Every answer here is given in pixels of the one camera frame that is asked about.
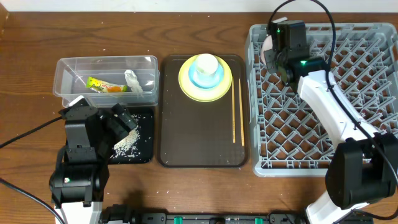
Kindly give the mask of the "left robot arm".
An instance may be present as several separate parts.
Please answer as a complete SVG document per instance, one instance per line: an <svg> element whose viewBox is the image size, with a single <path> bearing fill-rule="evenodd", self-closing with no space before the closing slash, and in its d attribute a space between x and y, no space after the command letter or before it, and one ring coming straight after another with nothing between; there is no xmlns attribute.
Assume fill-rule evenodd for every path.
<svg viewBox="0 0 398 224"><path fill-rule="evenodd" d="M123 105L97 108L83 96L59 113L67 137L49 180L57 221L99 223L113 147L137 127L136 120Z"/></svg>

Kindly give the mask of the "white tissue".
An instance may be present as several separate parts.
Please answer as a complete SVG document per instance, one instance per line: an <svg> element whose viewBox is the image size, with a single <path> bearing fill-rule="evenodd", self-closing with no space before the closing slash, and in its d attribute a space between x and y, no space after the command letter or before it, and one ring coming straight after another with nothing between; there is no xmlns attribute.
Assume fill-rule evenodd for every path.
<svg viewBox="0 0 398 224"><path fill-rule="evenodd" d="M127 86L131 89L131 92L138 96L143 96L143 89L140 86L136 74L132 70L126 70L124 72Z"/></svg>

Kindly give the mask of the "yellow green snack wrapper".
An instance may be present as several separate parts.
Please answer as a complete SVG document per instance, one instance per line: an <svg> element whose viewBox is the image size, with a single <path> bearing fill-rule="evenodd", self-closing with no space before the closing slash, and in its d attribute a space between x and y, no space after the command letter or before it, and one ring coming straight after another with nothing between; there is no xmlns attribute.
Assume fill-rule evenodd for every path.
<svg viewBox="0 0 398 224"><path fill-rule="evenodd" d="M93 77L88 77L86 88L97 93L119 93L127 91L126 85L113 84Z"/></svg>

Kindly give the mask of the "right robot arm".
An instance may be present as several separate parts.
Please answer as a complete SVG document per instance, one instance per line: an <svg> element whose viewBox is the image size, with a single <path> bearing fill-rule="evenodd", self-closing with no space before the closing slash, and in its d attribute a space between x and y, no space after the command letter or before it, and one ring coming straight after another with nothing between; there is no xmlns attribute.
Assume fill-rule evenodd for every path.
<svg viewBox="0 0 398 224"><path fill-rule="evenodd" d="M305 31L270 31L261 59L311 107L335 148L325 176L326 192L306 208L307 222L370 217L363 207L396 192L397 138L379 133L362 119L335 84L331 61L310 56Z"/></svg>

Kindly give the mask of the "white bowl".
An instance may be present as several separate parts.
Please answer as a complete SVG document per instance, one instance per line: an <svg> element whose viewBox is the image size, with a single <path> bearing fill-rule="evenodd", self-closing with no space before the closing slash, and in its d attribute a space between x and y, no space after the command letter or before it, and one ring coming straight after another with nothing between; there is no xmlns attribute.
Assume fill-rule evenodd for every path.
<svg viewBox="0 0 398 224"><path fill-rule="evenodd" d="M260 58L262 63L265 65L266 64L266 57L265 57L265 52L267 52L268 50L271 50L273 47L273 43L272 43L272 36L268 35L261 47L261 51L260 51Z"/></svg>

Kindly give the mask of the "pale green cup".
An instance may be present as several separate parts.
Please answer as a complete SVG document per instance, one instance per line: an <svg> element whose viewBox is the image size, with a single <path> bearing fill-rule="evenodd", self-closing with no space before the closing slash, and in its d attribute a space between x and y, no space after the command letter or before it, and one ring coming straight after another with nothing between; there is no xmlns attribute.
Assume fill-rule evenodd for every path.
<svg viewBox="0 0 398 224"><path fill-rule="evenodd" d="M197 83L214 82L216 80L216 71L218 61L212 54L200 54L195 60L195 81Z"/></svg>

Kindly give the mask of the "rice pile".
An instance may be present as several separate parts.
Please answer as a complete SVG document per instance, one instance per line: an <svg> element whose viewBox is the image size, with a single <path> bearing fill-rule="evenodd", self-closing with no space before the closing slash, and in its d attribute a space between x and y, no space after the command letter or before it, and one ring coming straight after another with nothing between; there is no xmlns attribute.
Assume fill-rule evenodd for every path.
<svg viewBox="0 0 398 224"><path fill-rule="evenodd" d="M137 124L137 126L129 132L127 137L115 144L111 158L130 160L140 155L141 153L137 148L138 141L141 138L140 130L141 127Z"/></svg>

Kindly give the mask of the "yellow plate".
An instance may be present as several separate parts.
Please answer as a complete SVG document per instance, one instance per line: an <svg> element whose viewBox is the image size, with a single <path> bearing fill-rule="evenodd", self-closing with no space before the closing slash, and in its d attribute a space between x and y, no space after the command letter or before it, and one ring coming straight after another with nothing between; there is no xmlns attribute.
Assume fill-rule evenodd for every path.
<svg viewBox="0 0 398 224"><path fill-rule="evenodd" d="M220 99L224 96L231 87L232 71L229 65L218 56L215 56L218 63L221 64L224 70L224 77L221 83L212 89L201 89L196 87L188 77L188 70L191 64L197 59L198 55L190 57L183 63L178 73L178 83L181 90L191 99L199 102L211 102Z"/></svg>

